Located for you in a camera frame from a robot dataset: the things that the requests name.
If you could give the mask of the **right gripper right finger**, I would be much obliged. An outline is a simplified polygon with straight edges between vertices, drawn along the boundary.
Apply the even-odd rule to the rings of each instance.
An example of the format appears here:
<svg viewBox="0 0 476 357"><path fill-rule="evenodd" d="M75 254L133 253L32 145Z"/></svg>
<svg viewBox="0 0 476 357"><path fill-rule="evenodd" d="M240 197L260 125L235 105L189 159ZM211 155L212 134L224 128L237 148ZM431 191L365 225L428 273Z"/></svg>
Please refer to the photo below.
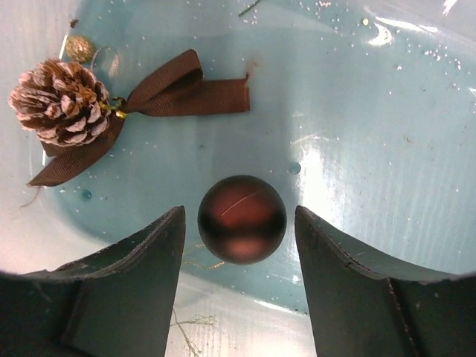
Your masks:
<svg viewBox="0 0 476 357"><path fill-rule="evenodd" d="M475 274L405 262L305 207L295 239L319 356L473 356Z"/></svg>

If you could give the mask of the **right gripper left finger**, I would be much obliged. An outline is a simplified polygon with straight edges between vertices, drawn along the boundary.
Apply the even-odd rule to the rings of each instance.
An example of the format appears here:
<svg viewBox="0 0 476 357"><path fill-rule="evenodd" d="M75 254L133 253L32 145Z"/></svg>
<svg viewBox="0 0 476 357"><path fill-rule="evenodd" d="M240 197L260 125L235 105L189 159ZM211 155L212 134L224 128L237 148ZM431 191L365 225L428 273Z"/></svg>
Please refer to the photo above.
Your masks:
<svg viewBox="0 0 476 357"><path fill-rule="evenodd" d="M3 356L163 356L185 238L175 207L54 271L1 274Z"/></svg>

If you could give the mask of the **dark brown ball ornament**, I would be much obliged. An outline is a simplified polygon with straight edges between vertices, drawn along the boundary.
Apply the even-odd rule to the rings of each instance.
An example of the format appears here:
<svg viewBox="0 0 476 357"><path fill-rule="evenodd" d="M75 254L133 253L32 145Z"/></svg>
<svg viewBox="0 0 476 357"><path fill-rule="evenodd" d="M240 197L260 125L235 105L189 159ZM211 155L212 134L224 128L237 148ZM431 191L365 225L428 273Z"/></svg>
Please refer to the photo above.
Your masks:
<svg viewBox="0 0 476 357"><path fill-rule="evenodd" d="M214 256L226 263L250 265L280 247L287 226L286 208L269 183L254 176L230 176L206 192L197 225Z"/></svg>

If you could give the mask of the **teal plastic container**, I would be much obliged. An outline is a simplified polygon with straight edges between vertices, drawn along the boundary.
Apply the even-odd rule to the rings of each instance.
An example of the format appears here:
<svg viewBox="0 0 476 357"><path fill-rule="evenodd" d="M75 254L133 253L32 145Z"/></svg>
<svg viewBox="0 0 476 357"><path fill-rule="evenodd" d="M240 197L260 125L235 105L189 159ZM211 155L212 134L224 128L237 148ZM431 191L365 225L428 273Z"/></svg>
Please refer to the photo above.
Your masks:
<svg viewBox="0 0 476 357"><path fill-rule="evenodd" d="M19 75L62 57L67 33L99 48L94 72L127 96L170 58L197 51L208 78L249 81L251 111L133 115L98 163L29 188L46 157L7 97ZM475 270L473 1L3 1L1 268L55 269L187 214L190 273L271 303L306 306L294 231L248 268L205 271L196 215L233 175L259 177L292 213L420 266Z"/></svg>

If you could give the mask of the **small gold ball ornament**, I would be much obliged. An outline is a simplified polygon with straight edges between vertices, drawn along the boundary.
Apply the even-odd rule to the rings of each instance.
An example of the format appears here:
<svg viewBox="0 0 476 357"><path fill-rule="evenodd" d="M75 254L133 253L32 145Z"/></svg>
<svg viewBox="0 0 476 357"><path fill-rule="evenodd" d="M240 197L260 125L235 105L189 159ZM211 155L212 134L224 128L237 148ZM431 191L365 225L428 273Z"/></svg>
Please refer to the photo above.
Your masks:
<svg viewBox="0 0 476 357"><path fill-rule="evenodd" d="M89 62L94 56L96 49L93 42L85 36L68 36L65 42L67 56L76 62Z"/></svg>

